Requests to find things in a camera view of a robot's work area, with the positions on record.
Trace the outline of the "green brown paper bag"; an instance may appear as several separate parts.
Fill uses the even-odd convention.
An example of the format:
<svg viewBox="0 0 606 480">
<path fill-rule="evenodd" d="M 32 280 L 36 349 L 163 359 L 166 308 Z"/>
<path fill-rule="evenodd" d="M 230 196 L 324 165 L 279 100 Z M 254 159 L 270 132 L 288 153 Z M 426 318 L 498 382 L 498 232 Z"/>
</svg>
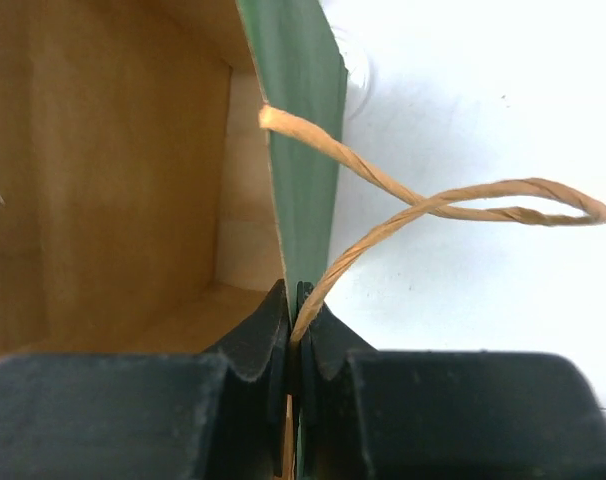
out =
<svg viewBox="0 0 606 480">
<path fill-rule="evenodd" d="M 305 479 L 300 342 L 363 253 L 426 214 L 606 223 L 538 178 L 402 186 L 342 143 L 346 81 L 316 1 L 0 1 L 0 359 L 198 354 L 282 282 L 270 479 Z"/>
</svg>

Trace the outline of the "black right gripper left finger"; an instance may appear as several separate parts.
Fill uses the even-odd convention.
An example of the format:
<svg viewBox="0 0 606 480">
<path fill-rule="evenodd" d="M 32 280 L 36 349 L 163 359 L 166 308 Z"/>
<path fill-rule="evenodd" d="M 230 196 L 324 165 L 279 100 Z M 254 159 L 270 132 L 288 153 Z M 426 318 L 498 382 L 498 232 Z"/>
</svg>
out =
<svg viewBox="0 0 606 480">
<path fill-rule="evenodd" d="M 270 479 L 283 472 L 285 286 L 198 354 L 0 359 L 0 479 Z"/>
</svg>

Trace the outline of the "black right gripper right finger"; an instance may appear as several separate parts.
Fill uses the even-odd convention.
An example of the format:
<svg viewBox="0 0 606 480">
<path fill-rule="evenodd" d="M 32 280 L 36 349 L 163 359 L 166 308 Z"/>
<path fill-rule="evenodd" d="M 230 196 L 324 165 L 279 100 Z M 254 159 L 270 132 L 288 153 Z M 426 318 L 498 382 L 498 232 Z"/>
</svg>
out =
<svg viewBox="0 0 606 480">
<path fill-rule="evenodd" d="M 299 353 L 305 479 L 606 479 L 606 418 L 561 356 L 378 350 L 328 308 Z"/>
</svg>

